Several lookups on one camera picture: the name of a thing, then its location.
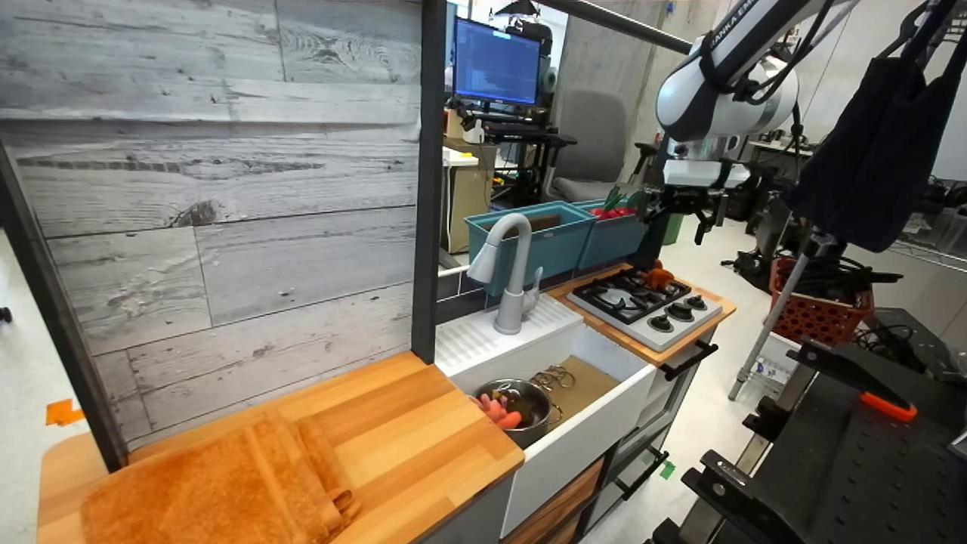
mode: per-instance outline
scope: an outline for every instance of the orange towel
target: orange towel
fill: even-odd
[[[111,474],[80,516],[89,544],[322,544],[344,525],[274,414]]]
[[[342,470],[336,451],[323,432],[323,426],[317,421],[317,416],[311,415],[297,421],[296,429],[316,475],[348,525],[362,512],[363,505],[353,496],[349,478]]]

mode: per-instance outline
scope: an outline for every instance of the white floor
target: white floor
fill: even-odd
[[[738,459],[751,437],[742,421],[758,404],[762,386],[747,383],[734,403],[726,396],[769,312],[769,296],[719,264],[755,245],[745,234],[745,224],[726,221],[695,246],[697,224],[694,218],[685,219],[678,242],[661,250],[661,262],[676,276],[728,298],[738,311],[718,327],[714,338],[718,352],[698,367],[662,448],[671,454],[668,460],[675,472],[667,480],[651,478],[582,544],[642,544],[665,518],[681,524],[695,502],[695,493],[681,481],[682,474],[690,467],[701,469],[700,459],[710,449],[726,459]]]
[[[0,324],[0,542],[28,544],[37,541],[41,457],[88,427],[44,424],[46,406],[73,398],[73,390],[2,230],[0,306],[14,313],[14,322]]]
[[[728,222],[707,234],[700,247],[691,241],[695,225],[693,218],[686,219],[678,243],[662,250],[665,268],[729,298],[739,310],[718,328],[719,351],[699,367],[665,442],[675,472],[668,480],[648,482],[588,535],[588,544],[639,544],[665,518],[681,523],[694,502],[694,494],[680,481],[685,470],[699,468],[709,449],[736,459],[750,436],[742,420],[762,396],[761,388],[747,384],[735,403],[726,394],[761,327],[769,297],[719,265],[754,244],[744,225]],[[0,305],[14,313],[13,323],[0,324],[0,542],[26,544],[36,540],[41,457],[52,444],[86,431],[87,425],[44,425],[46,405],[73,392],[6,235],[0,236]]]

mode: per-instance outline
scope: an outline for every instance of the faucet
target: faucet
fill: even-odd
[[[534,273],[534,287],[524,292],[524,272],[527,269],[527,256],[531,253],[531,222],[523,214],[510,213],[500,218],[487,234],[486,241],[474,261],[467,269],[467,276],[482,284],[493,281],[493,269],[497,263],[497,248],[504,235],[517,227],[517,253],[513,256],[511,280],[504,289],[504,296],[500,299],[497,319],[493,321],[493,328],[502,334],[517,334],[520,332],[520,321],[524,314],[530,312],[538,304],[541,297],[541,275],[543,267]]]

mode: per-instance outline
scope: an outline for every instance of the stove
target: stove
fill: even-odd
[[[622,270],[576,288],[568,299],[655,351],[665,351],[722,311],[691,287],[652,289],[641,272]]]

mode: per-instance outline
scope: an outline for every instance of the monitor screen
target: monitor screen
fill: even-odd
[[[526,106],[537,103],[540,42],[458,18],[454,49],[457,96]]]

